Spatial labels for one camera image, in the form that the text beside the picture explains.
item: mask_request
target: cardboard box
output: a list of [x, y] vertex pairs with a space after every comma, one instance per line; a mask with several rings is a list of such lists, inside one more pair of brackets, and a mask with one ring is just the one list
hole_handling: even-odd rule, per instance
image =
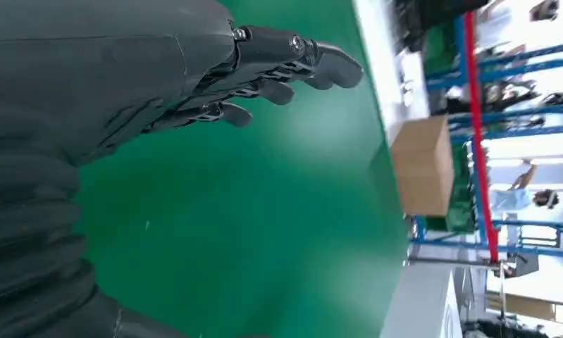
[[404, 212], [447, 215], [454, 179], [447, 118], [407, 121], [391, 157]]

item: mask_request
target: red vertical bar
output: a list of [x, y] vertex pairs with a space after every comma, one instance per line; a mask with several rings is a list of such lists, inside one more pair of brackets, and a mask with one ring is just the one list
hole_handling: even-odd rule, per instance
[[472, 128], [474, 129], [474, 152], [476, 157], [474, 163], [476, 170], [478, 170], [478, 181], [481, 191], [481, 208], [484, 214], [485, 230], [488, 240], [488, 248], [490, 252], [490, 259], [492, 262], [499, 260], [497, 253], [497, 243], [499, 238], [497, 231], [493, 228], [493, 220], [491, 219], [489, 200], [488, 200], [488, 181], [486, 175], [486, 162], [483, 147], [481, 142], [483, 140], [482, 119], [481, 119], [481, 101], [478, 97], [480, 93], [478, 85], [478, 68], [476, 67], [476, 57], [474, 55], [474, 19], [473, 13], [468, 12], [464, 16], [464, 50], [465, 60], [468, 69], [469, 83], [470, 83], [470, 105], [472, 109]]

